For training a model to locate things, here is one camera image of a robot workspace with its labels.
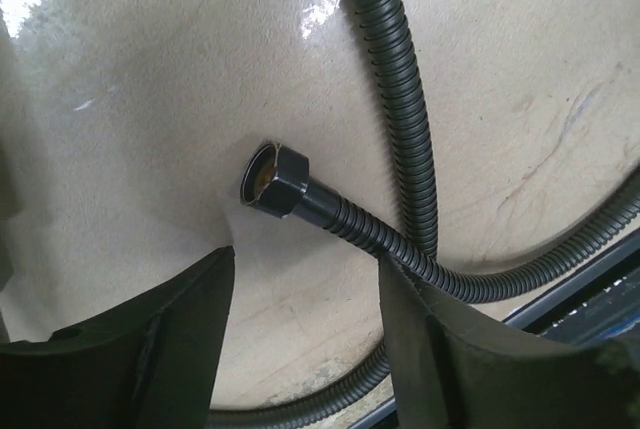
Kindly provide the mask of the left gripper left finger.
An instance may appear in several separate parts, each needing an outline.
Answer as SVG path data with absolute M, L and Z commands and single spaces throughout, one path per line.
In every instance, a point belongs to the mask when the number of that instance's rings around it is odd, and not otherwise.
M 234 276 L 222 247 L 45 342 L 2 345 L 2 427 L 204 427 Z

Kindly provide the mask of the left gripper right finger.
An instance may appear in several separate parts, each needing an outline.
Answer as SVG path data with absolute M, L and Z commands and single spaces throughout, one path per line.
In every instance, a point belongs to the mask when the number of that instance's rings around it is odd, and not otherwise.
M 379 260 L 380 310 L 403 428 L 636 428 L 639 348 L 586 347 L 501 323 Z

